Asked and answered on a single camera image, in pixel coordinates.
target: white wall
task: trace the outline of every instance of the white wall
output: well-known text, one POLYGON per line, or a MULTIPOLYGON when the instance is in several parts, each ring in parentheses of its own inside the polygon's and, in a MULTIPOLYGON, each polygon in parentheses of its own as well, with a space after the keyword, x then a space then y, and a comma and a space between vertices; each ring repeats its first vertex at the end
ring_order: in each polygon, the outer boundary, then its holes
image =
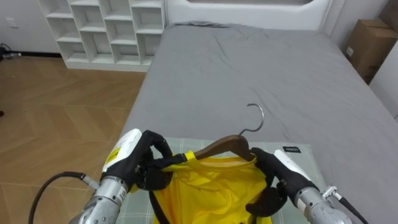
POLYGON ((393 117, 398 114, 398 43, 395 44, 369 87, 393 117))
MULTIPOLYGON (((331 39, 338 45, 343 44, 358 19, 374 19, 386 2, 346 0, 331 39)), ((37 0, 0 0, 0 41, 14 50, 59 52, 37 0), (19 29, 8 27, 6 17, 15 18, 19 29)))
POLYGON ((342 46, 358 19, 376 18, 387 2, 388 0, 345 0, 331 39, 334 43, 342 46))
POLYGON ((0 0, 0 42, 13 50, 59 52, 37 0, 0 0), (19 28, 10 28, 7 17, 19 28))

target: cable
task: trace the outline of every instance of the cable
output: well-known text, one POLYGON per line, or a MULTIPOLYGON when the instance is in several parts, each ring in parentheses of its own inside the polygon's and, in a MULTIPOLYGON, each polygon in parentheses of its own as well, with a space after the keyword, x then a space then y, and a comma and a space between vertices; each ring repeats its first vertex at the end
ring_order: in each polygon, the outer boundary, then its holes
POLYGON ((46 181, 43 186, 40 188, 40 190, 37 192, 37 195, 35 199, 33 200, 32 207, 30 208, 29 212, 29 221, 28 224, 33 224, 33 219, 35 217, 35 212, 37 208, 37 204, 39 203, 39 200, 44 192, 44 190, 55 180, 57 180, 60 177, 74 177, 80 180, 83 180, 86 177, 86 174, 80 173, 80 172, 62 172, 60 174, 57 174, 51 178, 49 178, 48 181, 46 181))
POLYGON ((363 224, 369 224, 368 221, 348 202, 348 200, 344 197, 339 199, 339 202, 344 205, 350 212, 352 212, 355 216, 359 218, 363 222, 363 224))
POLYGON ((11 48, 10 48, 10 46, 8 46, 7 44, 1 43, 1 44, 0 44, 0 47, 2 47, 2 46, 6 46, 6 47, 8 48, 8 51, 12 51, 11 48))

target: bed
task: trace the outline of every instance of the bed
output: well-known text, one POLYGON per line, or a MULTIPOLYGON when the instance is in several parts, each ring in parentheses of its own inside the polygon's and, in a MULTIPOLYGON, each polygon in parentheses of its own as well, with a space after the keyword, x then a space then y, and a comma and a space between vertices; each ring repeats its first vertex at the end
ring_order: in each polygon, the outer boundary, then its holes
POLYGON ((328 36, 188 22, 165 30, 123 133, 309 144, 369 223, 398 220, 398 125, 328 36))

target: white shelf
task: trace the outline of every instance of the white shelf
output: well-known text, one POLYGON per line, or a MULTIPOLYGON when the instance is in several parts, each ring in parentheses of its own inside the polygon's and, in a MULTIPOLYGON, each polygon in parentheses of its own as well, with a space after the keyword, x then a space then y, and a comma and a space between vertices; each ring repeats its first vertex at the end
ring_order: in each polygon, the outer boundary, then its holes
POLYGON ((161 24, 141 24, 136 32, 137 34, 162 34, 163 26, 161 24))
POLYGON ((73 14, 67 9, 57 9, 46 16, 47 18, 73 19, 73 14))
POLYGON ((116 62, 120 65, 140 65, 138 55, 122 55, 120 60, 116 62))
POLYGON ((160 1, 133 1, 131 3, 131 7, 146 7, 146 8, 161 8, 162 5, 160 1))
POLYGON ((102 22, 88 22, 80 31, 83 32, 106 32, 105 26, 102 22))
POLYGON ((71 6, 100 6, 98 0, 77 0, 70 3, 71 6))
POLYGON ((122 11, 111 12, 109 15, 104 17, 105 20, 109 21, 131 21, 132 17, 130 14, 124 14, 122 11))
POLYGON ((111 41, 111 44, 137 45, 137 41, 133 35, 119 34, 111 41))
POLYGON ((68 68, 149 68, 165 27, 165 0, 38 1, 68 68))
POLYGON ((80 43, 81 38, 78 33, 69 32, 69 33, 63 34, 60 38, 58 38, 57 42, 80 43))
POLYGON ((93 63, 114 63, 113 56, 111 54, 97 54, 91 61, 93 63))
POLYGON ((84 53, 74 53, 72 54, 66 62, 88 62, 87 55, 84 53))

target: hanger hook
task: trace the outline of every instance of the hanger hook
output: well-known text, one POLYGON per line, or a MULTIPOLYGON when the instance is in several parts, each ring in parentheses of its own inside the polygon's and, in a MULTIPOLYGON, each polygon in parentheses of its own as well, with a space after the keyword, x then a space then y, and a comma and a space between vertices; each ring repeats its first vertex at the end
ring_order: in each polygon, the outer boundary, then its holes
POLYGON ((264 112, 263 112, 262 108, 261 108, 258 104, 256 104, 256 103, 249 103, 247 106, 257 106, 257 107, 260 109, 260 111, 261 111, 261 124, 260 124, 260 126, 259 126, 258 128, 254 129, 254 130, 250 130, 250 129, 247 129, 247 128, 243 129, 243 130, 239 133, 240 136, 241 136, 245 131, 251 131, 251 132, 256 132, 256 131, 258 131, 258 130, 260 130, 260 129, 262 128, 262 125, 264 124, 264 112))

